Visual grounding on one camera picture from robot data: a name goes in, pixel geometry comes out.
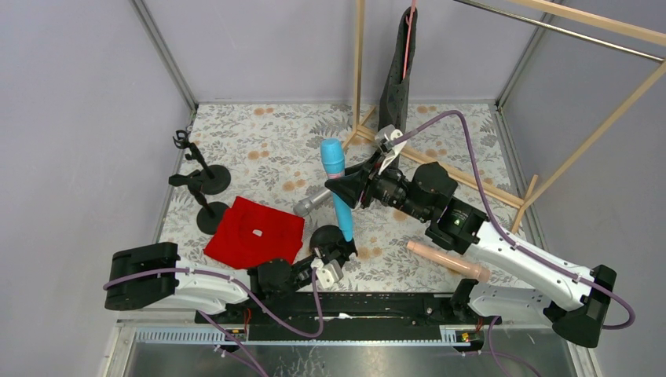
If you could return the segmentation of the pink beige microphone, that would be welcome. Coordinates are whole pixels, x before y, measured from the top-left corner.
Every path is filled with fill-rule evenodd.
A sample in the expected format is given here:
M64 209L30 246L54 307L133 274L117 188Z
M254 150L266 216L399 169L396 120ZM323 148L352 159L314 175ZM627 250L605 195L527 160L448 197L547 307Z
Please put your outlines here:
M466 278L475 279L481 283L489 282L491 273L483 265L441 253L432 247L414 240L408 241L407 249L425 259L443 265L445 268L455 271Z

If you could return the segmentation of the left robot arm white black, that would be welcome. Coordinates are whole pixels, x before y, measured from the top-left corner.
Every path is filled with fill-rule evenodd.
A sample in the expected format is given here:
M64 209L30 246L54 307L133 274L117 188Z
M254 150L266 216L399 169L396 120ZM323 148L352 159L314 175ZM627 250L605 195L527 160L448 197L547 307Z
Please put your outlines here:
M218 314L247 300L287 297L311 283L329 288L357 254L352 241L328 241L312 246L312 254L295 264L274 258L249 269L230 270L193 262L177 249L177 244L164 242L114 253L103 287L105 309L161 306Z

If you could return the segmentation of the silver microphone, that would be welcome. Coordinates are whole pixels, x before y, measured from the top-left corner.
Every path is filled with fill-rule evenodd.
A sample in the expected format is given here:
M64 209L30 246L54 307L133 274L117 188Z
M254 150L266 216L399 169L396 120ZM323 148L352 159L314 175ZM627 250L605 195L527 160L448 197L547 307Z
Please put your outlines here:
M323 187L312 195L299 200L293 207L293 213L299 217L305 217L330 197L331 191Z

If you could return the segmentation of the black mic stand rear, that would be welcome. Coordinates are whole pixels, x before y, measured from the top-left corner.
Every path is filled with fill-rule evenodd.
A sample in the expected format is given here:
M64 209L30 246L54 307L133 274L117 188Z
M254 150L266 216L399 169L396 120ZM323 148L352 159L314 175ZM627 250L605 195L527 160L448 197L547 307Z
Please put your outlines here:
M229 170L222 165L209 165L203 157L197 145L189 139L187 130L177 130L173 137L174 145L180 150L186 150L184 157L188 161L196 161L202 168L198 177L202 180L202 193L206 195L217 195L224 192L231 183Z

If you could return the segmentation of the black mic stand moved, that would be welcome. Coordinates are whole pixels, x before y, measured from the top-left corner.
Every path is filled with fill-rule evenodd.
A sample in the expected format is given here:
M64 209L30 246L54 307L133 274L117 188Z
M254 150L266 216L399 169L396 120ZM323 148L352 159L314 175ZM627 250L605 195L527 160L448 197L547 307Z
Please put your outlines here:
M349 261L353 254L358 255L354 240L346 240L337 225L324 225L315 230L310 237L309 251L327 260Z

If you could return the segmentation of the red folded cloth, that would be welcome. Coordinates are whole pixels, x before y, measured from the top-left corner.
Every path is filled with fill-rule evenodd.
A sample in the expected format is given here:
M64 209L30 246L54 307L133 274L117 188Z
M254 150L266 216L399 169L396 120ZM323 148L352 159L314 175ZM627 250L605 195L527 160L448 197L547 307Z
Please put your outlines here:
M203 253L233 269L274 259L292 264L303 245L304 227L297 215L237 196Z

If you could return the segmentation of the black mic stand front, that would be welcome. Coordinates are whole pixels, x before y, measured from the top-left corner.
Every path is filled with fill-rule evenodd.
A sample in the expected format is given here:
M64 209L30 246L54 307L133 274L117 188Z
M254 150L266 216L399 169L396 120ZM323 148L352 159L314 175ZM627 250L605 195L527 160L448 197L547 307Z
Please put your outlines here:
M174 174L168 178L168 183L174 187L186 186L195 201L201 206L197 216L196 224L204 234L213 236L218 226L229 209L223 202L208 202L203 193L203 176L201 170L194 170L187 175Z

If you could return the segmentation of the pink clothes hanger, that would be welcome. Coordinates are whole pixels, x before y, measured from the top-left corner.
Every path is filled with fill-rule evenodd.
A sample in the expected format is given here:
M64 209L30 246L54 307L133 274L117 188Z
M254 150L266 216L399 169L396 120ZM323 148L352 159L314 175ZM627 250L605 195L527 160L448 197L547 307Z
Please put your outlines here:
M408 70L408 61L409 61L409 50L410 50L410 44L411 44L411 35L412 35L412 23L413 23L413 17L417 8L418 0L412 0L409 13L407 17L405 18L405 23L407 24L407 34L406 34L406 41L404 45L404 61L403 61L403 70L402 70L402 79L405 79L407 75L407 70Z

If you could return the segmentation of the dark grey hanging garment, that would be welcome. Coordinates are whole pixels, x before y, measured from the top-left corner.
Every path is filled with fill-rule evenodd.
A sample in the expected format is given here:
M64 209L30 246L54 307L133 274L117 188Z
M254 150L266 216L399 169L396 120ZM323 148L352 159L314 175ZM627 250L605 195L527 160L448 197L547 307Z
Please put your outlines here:
M391 60L390 69L379 101L379 123L377 131L388 125L394 125L403 133L406 130L410 74L415 55L416 25L419 18L419 11L416 8L412 23L408 70L405 79L402 79L404 45L408 28L405 18L409 13L409 9L410 7L404 11L399 23L393 59Z

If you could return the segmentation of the metal rack rod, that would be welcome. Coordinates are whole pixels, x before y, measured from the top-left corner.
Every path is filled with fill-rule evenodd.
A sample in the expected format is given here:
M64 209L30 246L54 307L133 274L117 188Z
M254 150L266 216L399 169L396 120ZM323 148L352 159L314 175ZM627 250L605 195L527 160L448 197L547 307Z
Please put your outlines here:
M470 7L475 8L475 9L480 9L480 10L484 10L486 12L494 13L496 15L504 16L506 18L516 20L516 21L522 22L524 24L530 24L532 26L538 27L538 28L543 29L543 30L553 31L553 32L555 32L557 34L560 34L560 35L566 35L566 36L578 39L580 41L589 42L589 43L592 43L592 44L597 45L597 46L602 46L602 47L605 47L607 49L612 49L612 50L616 50L616 51L626 53L626 54L629 54L629 55L632 55L632 56L641 57L643 59L650 60L650 61L656 62L658 64L662 64L662 63L665 62L665 59L663 57L658 57L658 56L655 56L655 55L650 54L650 53L645 53L643 51L639 51L639 50L636 50L636 49L631 49L631 48L628 48L626 46L617 45L615 43L611 43L611 42L608 42L608 41L605 41L605 40L602 40L602 39L599 39L599 38L594 38L594 37L591 37L591 36L588 36L588 35L584 35L584 34L581 34L581 33L575 32L575 31L571 31L571 30L568 30L568 29L565 29L565 28L562 28L562 27L556 27L554 25L547 24L543 21L534 20L534 19L531 19L531 18L528 18L528 17L525 17L525 16L520 16L518 14L510 13L510 12L507 12L505 10L501 10L499 8L492 7L490 5L482 4L480 2L467 1L467 0L455 0L455 2L458 2L460 4L464 4L464 5L468 5Z

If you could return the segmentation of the black mic stand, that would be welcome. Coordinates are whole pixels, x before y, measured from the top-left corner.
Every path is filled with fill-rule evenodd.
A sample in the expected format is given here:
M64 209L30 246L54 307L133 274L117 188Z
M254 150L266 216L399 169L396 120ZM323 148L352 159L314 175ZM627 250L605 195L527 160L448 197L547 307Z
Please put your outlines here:
M206 195L217 195L224 192L231 183L229 170L222 165L209 165L203 157L197 145L189 139L187 130L177 130L173 137L174 145L180 150L186 150L184 157L188 161L196 161L202 168L198 177L202 180L202 193Z
M204 234L213 236L218 226L229 209L223 202L208 202L203 193L203 176L201 170L194 170L187 175L174 174L168 178L168 183L174 187L186 186L195 201L201 206L197 216L196 224Z

